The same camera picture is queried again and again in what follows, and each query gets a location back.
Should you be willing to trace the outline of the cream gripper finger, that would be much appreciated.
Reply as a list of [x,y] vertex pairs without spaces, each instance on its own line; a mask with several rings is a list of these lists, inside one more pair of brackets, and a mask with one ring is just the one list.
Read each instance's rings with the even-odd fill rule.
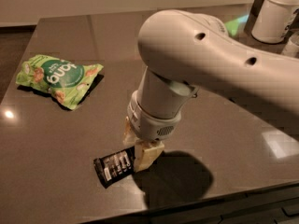
[[123,144],[126,147],[131,147],[135,144],[135,141],[136,141],[135,132],[131,128],[129,118],[126,117],[124,123]]
[[134,171],[141,172],[151,167],[164,151],[164,143],[140,141],[135,144]]

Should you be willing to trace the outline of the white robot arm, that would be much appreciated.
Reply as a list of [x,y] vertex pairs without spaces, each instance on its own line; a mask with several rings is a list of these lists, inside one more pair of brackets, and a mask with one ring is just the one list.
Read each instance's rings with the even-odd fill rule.
[[233,100],[291,137],[299,132],[299,60],[245,46],[218,18],[181,10],[150,16],[138,35],[146,65],[127,108],[125,143],[148,169],[199,89]]

